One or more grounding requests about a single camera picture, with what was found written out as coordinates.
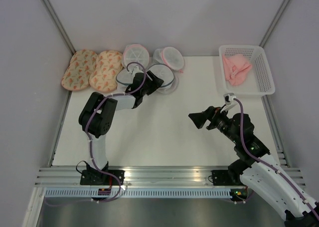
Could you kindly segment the blue-trimmed mesh laundry bag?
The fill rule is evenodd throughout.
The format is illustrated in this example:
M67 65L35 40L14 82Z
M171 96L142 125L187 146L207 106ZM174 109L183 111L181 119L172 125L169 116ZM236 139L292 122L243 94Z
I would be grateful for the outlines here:
M154 64L149 68L149 71L163 80L163 84L157 89L157 92L168 95L177 89L179 79L168 66L164 64Z

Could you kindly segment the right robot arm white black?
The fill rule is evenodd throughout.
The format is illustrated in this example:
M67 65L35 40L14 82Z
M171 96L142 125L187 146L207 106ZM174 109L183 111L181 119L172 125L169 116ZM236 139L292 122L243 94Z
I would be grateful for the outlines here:
M243 112L228 118L220 107L189 114L197 129L217 129L234 143L238 160L228 166L227 178L245 185L268 203L287 227L317 227L319 203L308 195L277 163L270 150L254 135L255 126Z

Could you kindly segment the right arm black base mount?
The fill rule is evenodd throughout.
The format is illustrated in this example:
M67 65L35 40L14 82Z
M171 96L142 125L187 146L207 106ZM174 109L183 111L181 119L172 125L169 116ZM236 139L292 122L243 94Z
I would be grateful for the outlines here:
M212 183L214 186L244 186L239 175L229 170L212 170Z

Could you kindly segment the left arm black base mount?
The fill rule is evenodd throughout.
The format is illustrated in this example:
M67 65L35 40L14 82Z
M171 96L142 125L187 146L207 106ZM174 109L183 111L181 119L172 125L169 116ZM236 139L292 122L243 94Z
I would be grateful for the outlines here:
M82 186L118 186L122 185L125 178L124 170L109 170L108 165L102 170L110 175L103 174L86 163L86 168L77 172L81 174L80 185Z

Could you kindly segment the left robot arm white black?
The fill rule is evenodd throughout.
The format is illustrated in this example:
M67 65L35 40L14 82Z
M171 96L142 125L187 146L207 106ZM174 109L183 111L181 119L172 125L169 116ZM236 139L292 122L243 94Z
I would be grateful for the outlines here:
M81 185L118 185L123 183L123 174L109 170L106 155L106 134L111 128L116 111L137 108L145 95L153 94L164 83L151 71L137 73L133 82L122 93L105 96L93 92L85 104L79 124L88 137L89 163L81 174Z

